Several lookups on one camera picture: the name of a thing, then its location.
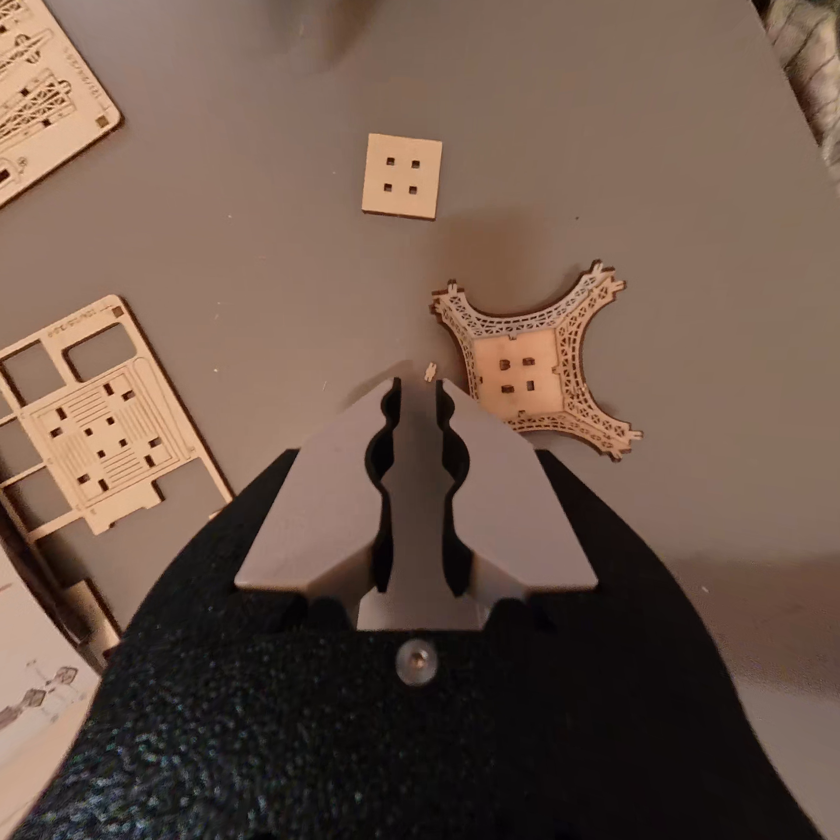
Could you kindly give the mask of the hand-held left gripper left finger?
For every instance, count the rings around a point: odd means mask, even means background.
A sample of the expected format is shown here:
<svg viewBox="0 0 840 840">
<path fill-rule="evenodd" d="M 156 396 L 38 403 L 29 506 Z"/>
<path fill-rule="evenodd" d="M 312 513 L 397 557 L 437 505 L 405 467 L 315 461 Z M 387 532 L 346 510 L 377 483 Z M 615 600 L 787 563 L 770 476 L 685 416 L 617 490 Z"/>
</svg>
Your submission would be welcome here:
<svg viewBox="0 0 840 840">
<path fill-rule="evenodd" d="M 392 573 L 393 467 L 402 381 L 384 380 L 298 450 L 237 572 L 237 588 L 341 604 L 352 627 Z"/>
</svg>

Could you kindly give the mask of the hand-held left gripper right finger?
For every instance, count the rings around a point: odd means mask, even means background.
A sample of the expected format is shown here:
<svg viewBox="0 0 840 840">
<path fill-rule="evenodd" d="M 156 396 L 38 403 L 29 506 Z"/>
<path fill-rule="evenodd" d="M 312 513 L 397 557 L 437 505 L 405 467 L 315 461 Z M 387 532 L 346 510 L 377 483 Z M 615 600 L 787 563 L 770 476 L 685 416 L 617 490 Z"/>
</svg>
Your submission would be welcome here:
<svg viewBox="0 0 840 840">
<path fill-rule="evenodd" d="M 477 626 L 499 602 L 596 592 L 599 580 L 536 449 L 447 379 L 435 386 L 444 496 L 442 562 Z"/>
</svg>

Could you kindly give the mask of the wooden lattice tower base model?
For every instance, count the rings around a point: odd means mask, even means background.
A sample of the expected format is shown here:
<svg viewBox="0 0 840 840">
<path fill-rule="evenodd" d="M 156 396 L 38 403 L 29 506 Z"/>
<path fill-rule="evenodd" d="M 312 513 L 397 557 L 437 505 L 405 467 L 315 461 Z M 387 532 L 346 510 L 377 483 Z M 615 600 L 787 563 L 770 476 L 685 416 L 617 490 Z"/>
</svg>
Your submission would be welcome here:
<svg viewBox="0 0 840 840">
<path fill-rule="evenodd" d="M 535 311 L 493 316 L 475 308 L 456 280 L 433 294 L 430 310 L 459 347 L 469 394 L 520 434 L 554 432 L 612 461 L 644 433 L 611 416 L 585 378 L 583 344 L 593 318 L 626 283 L 600 260 L 557 301 Z"/>
</svg>

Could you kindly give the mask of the grey desk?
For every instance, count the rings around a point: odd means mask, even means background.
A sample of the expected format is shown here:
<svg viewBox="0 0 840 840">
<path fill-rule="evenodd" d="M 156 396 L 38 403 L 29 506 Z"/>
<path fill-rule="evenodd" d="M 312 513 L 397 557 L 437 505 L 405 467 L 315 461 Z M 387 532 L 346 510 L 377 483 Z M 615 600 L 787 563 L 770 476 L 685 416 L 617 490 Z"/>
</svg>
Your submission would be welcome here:
<svg viewBox="0 0 840 840">
<path fill-rule="evenodd" d="M 584 371 L 644 433 L 532 436 L 678 577 L 768 744 L 838 739 L 838 199 L 750 2 L 52 2 L 124 125 L 2 210 L 2 345 L 116 293 L 236 492 L 387 375 L 395 593 L 466 622 L 432 525 L 427 362 L 457 279 L 625 291 Z M 443 144 L 434 221 L 361 209 L 370 133 Z"/>
</svg>

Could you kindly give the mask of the wooden puzzle sheet slotted panel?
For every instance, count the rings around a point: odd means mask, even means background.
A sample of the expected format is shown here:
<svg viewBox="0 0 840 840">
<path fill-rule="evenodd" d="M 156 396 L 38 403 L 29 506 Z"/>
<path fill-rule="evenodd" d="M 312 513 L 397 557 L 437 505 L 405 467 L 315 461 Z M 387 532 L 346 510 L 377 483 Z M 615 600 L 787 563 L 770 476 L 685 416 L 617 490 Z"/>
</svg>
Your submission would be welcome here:
<svg viewBox="0 0 840 840">
<path fill-rule="evenodd" d="M 124 328 L 131 355 L 83 381 L 68 353 L 113 327 Z M 3 509 L 29 547 L 78 520 L 99 535 L 158 505 L 163 496 L 157 481 L 195 460 L 203 463 L 223 504 L 233 499 L 126 301 L 102 297 L 2 349 L 2 362 L 36 345 L 60 378 L 53 392 L 28 402 L 2 371 L 8 412 L 1 424 L 18 423 L 38 455 L 34 465 L 3 479 L 1 490 Z M 68 510 L 29 527 L 9 491 L 41 471 L 56 483 Z"/>
</svg>

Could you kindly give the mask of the marker pen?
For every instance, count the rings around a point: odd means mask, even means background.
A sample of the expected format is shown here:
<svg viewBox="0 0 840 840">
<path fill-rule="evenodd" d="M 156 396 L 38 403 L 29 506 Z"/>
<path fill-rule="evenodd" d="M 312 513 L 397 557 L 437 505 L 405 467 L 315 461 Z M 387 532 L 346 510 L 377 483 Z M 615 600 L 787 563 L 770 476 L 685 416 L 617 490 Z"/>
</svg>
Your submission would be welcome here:
<svg viewBox="0 0 840 840">
<path fill-rule="evenodd" d="M 82 646 L 101 667 L 105 667 L 123 635 L 110 607 L 90 579 L 65 588 L 63 596 L 87 629 Z"/>
</svg>

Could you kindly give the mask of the folded instruction booklet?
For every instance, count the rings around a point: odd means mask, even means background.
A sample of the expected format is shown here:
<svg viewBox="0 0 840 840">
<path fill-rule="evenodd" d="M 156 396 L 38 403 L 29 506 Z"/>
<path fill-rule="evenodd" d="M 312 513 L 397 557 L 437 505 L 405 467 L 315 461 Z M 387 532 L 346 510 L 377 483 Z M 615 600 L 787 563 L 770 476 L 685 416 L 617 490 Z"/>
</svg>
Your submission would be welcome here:
<svg viewBox="0 0 840 840">
<path fill-rule="evenodd" d="M 1 832 L 9 836 L 58 770 L 100 678 L 1 559 Z"/>
</svg>

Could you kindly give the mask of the square wooden plate four holes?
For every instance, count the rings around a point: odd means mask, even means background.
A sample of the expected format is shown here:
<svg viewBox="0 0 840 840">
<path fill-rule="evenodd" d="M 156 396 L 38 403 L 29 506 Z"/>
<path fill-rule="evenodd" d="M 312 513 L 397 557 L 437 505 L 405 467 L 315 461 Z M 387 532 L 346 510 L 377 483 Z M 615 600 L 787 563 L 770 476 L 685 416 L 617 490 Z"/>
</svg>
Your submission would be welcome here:
<svg viewBox="0 0 840 840">
<path fill-rule="evenodd" d="M 370 133 L 362 211 L 434 221 L 442 158 L 440 141 Z"/>
</svg>

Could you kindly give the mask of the wooden puzzle sheet tower parts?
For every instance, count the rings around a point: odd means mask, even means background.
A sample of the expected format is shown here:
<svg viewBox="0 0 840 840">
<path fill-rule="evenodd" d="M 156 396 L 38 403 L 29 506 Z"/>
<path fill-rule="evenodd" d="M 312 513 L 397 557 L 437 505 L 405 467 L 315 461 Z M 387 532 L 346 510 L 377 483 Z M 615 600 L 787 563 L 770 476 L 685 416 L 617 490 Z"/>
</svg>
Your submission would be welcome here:
<svg viewBox="0 0 840 840">
<path fill-rule="evenodd" d="M 45 2 L 1 2 L 2 205 L 122 120 Z"/>
</svg>

